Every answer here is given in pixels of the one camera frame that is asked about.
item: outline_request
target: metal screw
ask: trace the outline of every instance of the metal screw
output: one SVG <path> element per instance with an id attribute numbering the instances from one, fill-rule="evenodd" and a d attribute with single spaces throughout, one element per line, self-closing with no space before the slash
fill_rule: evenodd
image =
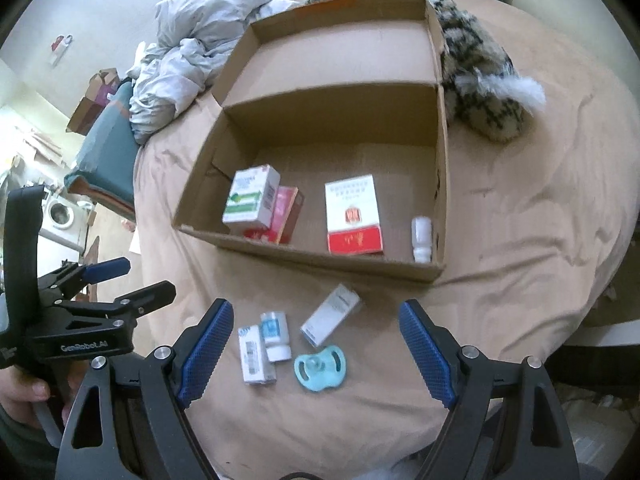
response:
<path id="1" fill-rule="evenodd" d="M 467 345 L 462 347 L 462 355 L 469 359 L 475 359 L 480 355 L 480 351 L 475 346 Z"/>
<path id="2" fill-rule="evenodd" d="M 537 357 L 530 355 L 529 357 L 527 357 L 527 364 L 531 368 L 540 368 L 542 366 L 542 361 Z"/>
<path id="3" fill-rule="evenodd" d="M 168 346 L 160 346 L 158 348 L 156 348 L 156 350 L 154 351 L 154 357 L 156 359 L 167 359 L 169 356 L 171 355 L 171 348 L 169 348 Z"/>
<path id="4" fill-rule="evenodd" d="M 107 358 L 103 355 L 98 355 L 98 357 L 94 357 L 94 360 L 91 361 L 91 368 L 99 370 L 103 368 L 105 364 L 107 364 Z"/>

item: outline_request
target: sleeve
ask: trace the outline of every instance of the sleeve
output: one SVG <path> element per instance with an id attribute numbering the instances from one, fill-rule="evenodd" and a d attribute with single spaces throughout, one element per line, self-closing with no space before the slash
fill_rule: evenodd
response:
<path id="1" fill-rule="evenodd" d="M 42 430 L 9 417 L 0 406 L 0 440 L 21 469 L 25 480 L 53 480 L 58 450 L 49 445 Z"/>

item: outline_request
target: blue gripper pad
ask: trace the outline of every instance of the blue gripper pad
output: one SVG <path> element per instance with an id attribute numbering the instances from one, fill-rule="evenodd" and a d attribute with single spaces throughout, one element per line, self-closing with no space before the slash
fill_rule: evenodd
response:
<path id="1" fill-rule="evenodd" d="M 456 394 L 451 385 L 449 365 L 409 303 L 405 302 L 400 306 L 398 322 L 400 333 L 431 397 L 440 400 L 445 408 L 451 409 L 456 402 Z"/>
<path id="2" fill-rule="evenodd" d="M 175 396 L 182 409 L 187 409 L 204 393 L 233 328 L 234 310 L 231 303 L 225 301 L 182 365 L 180 390 Z"/>
<path id="3" fill-rule="evenodd" d="M 131 264 L 126 258 L 116 258 L 101 262 L 99 264 L 88 265 L 82 272 L 82 279 L 85 282 L 95 285 L 95 283 L 106 282 L 119 276 L 128 274 L 131 270 Z"/>

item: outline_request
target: teal pacifier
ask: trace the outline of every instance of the teal pacifier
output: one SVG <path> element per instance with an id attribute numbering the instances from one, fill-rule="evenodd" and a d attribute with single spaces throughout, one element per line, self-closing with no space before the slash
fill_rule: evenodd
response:
<path id="1" fill-rule="evenodd" d="M 311 355 L 299 355 L 293 362 L 296 377 L 307 390 L 319 392 L 336 388 L 347 374 L 347 359 L 337 346 L 331 345 Z"/>

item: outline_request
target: beige bed sheet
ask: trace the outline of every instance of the beige bed sheet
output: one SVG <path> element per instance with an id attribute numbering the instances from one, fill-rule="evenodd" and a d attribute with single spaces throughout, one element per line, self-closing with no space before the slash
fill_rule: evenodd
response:
<path id="1" fill-rule="evenodd" d="M 530 131 L 499 146 L 450 127 L 447 268 L 432 286 L 344 276 L 267 262 L 171 228 L 172 213 L 214 117 L 201 96 L 155 135 L 136 161 L 136 217 L 145 284 L 175 283 L 172 306 L 148 316 L 153 341 L 172 343 L 216 297 L 232 302 L 236 328 L 267 310 L 296 335 L 339 282 L 366 307 L 333 342 L 348 376 L 313 394 L 291 364 L 272 386 L 242 382 L 232 335 L 203 398 L 188 410 L 215 467 L 235 480 L 276 480 L 292 471 L 352 478 L 434 440 L 446 410 L 431 399 L 398 330 L 396 313 L 417 298 L 461 344 L 491 358 L 546 358 L 578 326 L 617 269 L 638 213 L 640 120 L 628 89 L 564 36 L 495 0 L 456 0 L 478 15 L 517 69 L 546 90 Z"/>

